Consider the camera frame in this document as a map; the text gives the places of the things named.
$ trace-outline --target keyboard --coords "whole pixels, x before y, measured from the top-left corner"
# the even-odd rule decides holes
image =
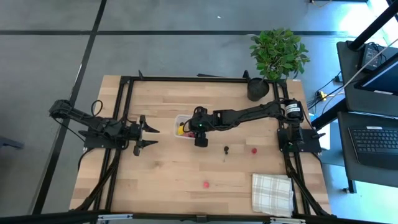
[[[360,164],[398,169],[398,128],[350,127],[349,135]]]

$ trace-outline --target wooden table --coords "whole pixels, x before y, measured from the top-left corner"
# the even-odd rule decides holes
[[[98,99],[104,103],[102,117],[112,117],[120,76],[104,76]],[[286,174],[279,151],[276,130],[278,121],[264,118],[240,124],[229,131],[207,134],[209,145],[199,148],[193,140],[174,136],[178,114],[193,113],[196,106],[213,110],[241,110],[274,100],[272,86],[263,99],[246,98],[245,83],[155,82],[136,81],[128,118],[146,115],[147,123],[160,131],[145,133],[143,139],[157,140],[139,157],[132,154],[134,142],[122,152],[111,210],[131,213],[174,213],[212,215],[262,215],[251,206],[252,174]],[[306,108],[302,84],[288,80],[290,98]],[[125,87],[122,102],[126,97]],[[303,128],[309,128],[306,122]],[[229,147],[225,156],[223,148]],[[257,148],[257,154],[251,149]],[[319,161],[301,153],[305,183],[317,202],[330,212],[328,196]],[[104,149],[87,154],[77,176],[70,208],[79,206],[98,182]],[[203,187],[207,181],[208,189]],[[107,193],[104,188],[100,208]],[[303,213],[300,194],[298,209]]]

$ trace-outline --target robotic arm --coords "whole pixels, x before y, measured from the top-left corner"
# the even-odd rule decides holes
[[[216,110],[213,114],[207,114],[207,109],[201,106],[195,108],[193,116],[184,124],[185,132],[195,134],[195,145],[207,147],[208,131],[226,131],[237,127],[240,123],[261,118],[276,118],[289,125],[288,140],[293,144],[302,144],[303,137],[300,123],[304,120],[301,102],[293,100],[271,101],[265,105],[259,105],[244,110]]]
[[[159,131],[151,128],[146,123],[144,115],[140,116],[139,123],[131,122],[126,125],[125,118],[120,121],[110,118],[92,116],[71,106],[67,100],[57,100],[49,110],[50,116],[54,119],[72,119],[88,127],[87,131],[79,131],[86,137],[85,147],[94,148],[116,148],[126,149],[129,141],[136,141],[134,155],[139,156],[141,149],[145,146],[155,144],[157,141],[146,141],[142,139],[142,132],[158,133]]]

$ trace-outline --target dish towel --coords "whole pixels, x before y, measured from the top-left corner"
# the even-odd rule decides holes
[[[252,209],[279,217],[291,217],[292,181],[286,175],[253,174]]]

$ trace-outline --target floor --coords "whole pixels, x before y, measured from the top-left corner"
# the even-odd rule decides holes
[[[205,73],[240,77],[243,70],[249,70],[253,76],[258,74],[249,58],[250,36],[225,35],[226,32],[154,35],[159,34],[157,30],[289,27],[300,31],[312,61],[298,78],[311,100],[314,91],[340,71],[336,43],[355,38],[374,19],[368,6],[360,2],[333,1],[317,8],[307,0],[108,0],[99,31],[154,32],[91,38],[76,35],[76,31],[93,29],[100,4],[101,0],[0,1],[0,135],[25,143],[21,151],[9,147],[0,150],[0,217],[30,213],[59,128],[48,117],[48,109],[55,100],[70,97],[78,73],[84,76],[76,107],[83,111],[89,111],[96,99],[103,75],[137,75],[138,69],[144,75],[164,76]],[[47,35],[33,35],[33,30]],[[379,32],[373,40],[382,42],[383,37]],[[336,86],[331,84],[324,91],[328,93]],[[83,127],[71,123],[70,128]],[[67,133],[44,205],[45,213],[68,210],[82,148],[82,142]],[[398,195],[398,189],[358,183],[358,194],[347,195],[340,191],[347,184],[344,168],[324,165],[323,171],[335,215],[398,222],[394,213],[397,205],[388,204],[391,197]]]

